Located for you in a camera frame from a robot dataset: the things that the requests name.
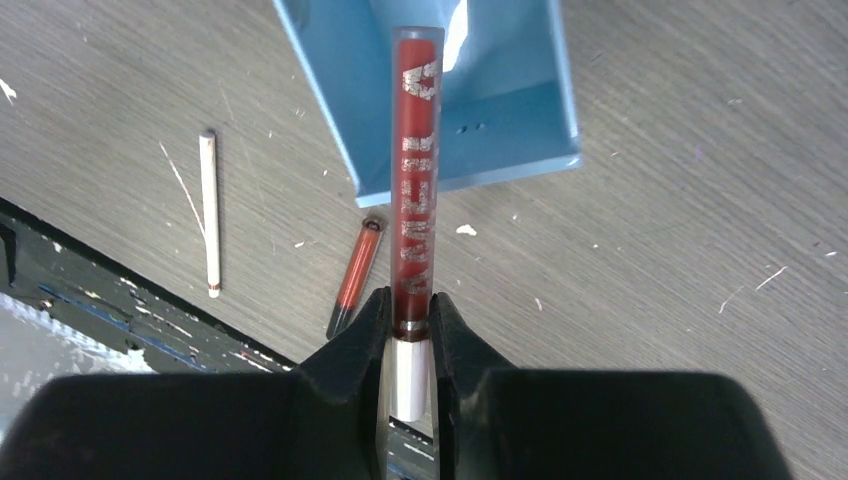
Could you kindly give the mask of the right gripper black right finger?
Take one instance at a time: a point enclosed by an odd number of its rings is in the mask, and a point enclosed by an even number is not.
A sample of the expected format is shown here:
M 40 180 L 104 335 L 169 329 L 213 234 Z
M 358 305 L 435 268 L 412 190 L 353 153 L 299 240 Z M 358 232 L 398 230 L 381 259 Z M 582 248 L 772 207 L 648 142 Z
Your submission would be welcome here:
M 430 303 L 441 479 L 788 479 L 760 408 L 695 371 L 520 368 Z

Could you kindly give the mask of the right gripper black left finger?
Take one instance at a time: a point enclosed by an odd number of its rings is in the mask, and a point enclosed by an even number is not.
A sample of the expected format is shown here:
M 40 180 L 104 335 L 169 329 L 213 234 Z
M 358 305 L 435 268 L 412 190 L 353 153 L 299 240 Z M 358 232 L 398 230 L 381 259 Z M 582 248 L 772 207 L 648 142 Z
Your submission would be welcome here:
M 344 331 L 279 373 L 54 379 L 1 445 L 5 479 L 383 479 L 391 313 L 372 293 Z

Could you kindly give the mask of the pastel mini drawer organizer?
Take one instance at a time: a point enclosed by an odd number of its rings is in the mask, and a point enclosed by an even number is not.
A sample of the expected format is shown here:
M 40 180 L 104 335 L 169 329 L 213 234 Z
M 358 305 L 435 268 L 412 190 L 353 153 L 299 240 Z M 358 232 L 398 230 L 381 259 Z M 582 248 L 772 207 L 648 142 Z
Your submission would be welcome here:
M 339 147 L 360 207 L 390 199 L 392 31 L 445 32 L 439 188 L 581 163 L 557 1 L 279 1 L 279 18 Z

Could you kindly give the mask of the red makeup pencil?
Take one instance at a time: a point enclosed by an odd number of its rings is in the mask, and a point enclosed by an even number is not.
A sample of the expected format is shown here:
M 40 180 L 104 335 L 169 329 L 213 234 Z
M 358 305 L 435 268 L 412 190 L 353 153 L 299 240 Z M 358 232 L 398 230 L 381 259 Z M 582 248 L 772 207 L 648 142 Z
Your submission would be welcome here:
M 401 26 L 392 43 L 391 413 L 414 422 L 429 388 L 444 31 Z

